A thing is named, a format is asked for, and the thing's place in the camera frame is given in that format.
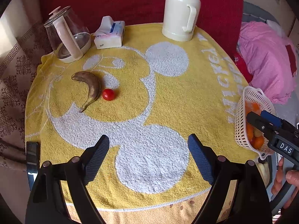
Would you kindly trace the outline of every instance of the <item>red cherry tomato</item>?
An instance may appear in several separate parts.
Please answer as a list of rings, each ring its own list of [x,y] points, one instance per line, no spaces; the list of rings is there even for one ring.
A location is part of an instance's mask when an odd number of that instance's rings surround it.
[[[103,99],[107,100],[107,101],[111,101],[114,99],[115,95],[114,95],[114,91],[110,88],[106,88],[103,93],[102,93]]]

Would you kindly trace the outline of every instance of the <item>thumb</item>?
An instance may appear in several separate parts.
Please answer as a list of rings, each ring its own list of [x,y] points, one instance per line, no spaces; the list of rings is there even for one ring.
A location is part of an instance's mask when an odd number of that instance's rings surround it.
[[[299,171],[297,170],[288,171],[286,174],[286,179],[289,184],[299,187]]]

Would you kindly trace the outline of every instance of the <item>pink garment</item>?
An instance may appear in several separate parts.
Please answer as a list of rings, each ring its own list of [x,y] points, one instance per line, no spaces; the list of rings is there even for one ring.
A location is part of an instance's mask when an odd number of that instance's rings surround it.
[[[250,74],[249,83],[263,90],[276,104],[285,104],[296,87],[286,45],[294,45],[287,37],[279,37],[269,25],[262,22],[242,23],[239,49]]]

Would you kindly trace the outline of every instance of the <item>curtain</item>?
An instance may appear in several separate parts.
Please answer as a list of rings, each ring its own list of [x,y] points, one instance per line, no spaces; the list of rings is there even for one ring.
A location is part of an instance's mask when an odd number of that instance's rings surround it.
[[[26,171],[25,106],[51,46],[39,0],[11,0],[0,18],[0,168]]]

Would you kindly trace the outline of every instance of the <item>tissue pack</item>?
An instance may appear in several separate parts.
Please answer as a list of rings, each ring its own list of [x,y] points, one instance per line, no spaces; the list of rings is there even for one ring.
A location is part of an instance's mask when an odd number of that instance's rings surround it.
[[[103,17],[101,26],[93,34],[97,49],[121,47],[124,32],[124,21],[113,21],[110,16]]]

